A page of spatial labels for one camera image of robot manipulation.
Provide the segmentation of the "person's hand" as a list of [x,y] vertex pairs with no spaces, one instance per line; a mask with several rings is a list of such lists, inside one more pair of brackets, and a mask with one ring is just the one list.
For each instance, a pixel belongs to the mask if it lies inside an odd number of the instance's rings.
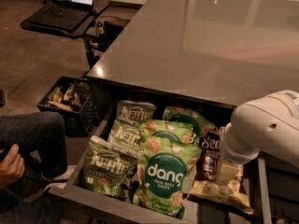
[[24,159],[19,153],[19,146],[14,144],[0,162],[0,189],[19,180],[24,174],[24,170]]

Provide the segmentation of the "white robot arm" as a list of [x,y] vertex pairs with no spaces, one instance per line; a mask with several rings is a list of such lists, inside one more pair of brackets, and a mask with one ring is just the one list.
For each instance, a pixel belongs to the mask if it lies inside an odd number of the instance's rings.
[[220,128],[216,183],[226,185],[236,167],[265,152],[299,167],[299,93],[277,91],[239,105]]

